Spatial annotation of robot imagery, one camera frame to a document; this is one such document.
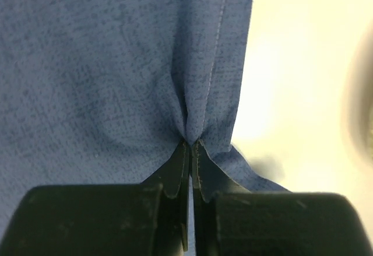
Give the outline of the blue cloth placemat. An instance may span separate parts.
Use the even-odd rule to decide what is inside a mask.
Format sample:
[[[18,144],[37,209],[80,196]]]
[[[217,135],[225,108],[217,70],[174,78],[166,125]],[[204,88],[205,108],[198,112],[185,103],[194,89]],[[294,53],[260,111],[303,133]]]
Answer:
[[[45,184],[138,183],[182,139],[231,145],[252,0],[1,0],[1,229]]]

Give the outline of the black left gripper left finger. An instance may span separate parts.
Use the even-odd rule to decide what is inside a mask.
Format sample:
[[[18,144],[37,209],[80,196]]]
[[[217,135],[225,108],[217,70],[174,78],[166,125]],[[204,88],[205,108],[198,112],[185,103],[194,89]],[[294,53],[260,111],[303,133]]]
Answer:
[[[182,255],[188,249],[189,147],[139,184],[46,185],[21,200],[2,255]]]

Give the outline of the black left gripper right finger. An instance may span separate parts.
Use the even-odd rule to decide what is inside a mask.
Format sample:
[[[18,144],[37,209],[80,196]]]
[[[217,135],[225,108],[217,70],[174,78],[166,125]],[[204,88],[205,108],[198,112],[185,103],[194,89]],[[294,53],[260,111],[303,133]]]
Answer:
[[[224,172],[203,143],[192,147],[198,255],[371,255],[352,204],[322,192],[252,192]]]

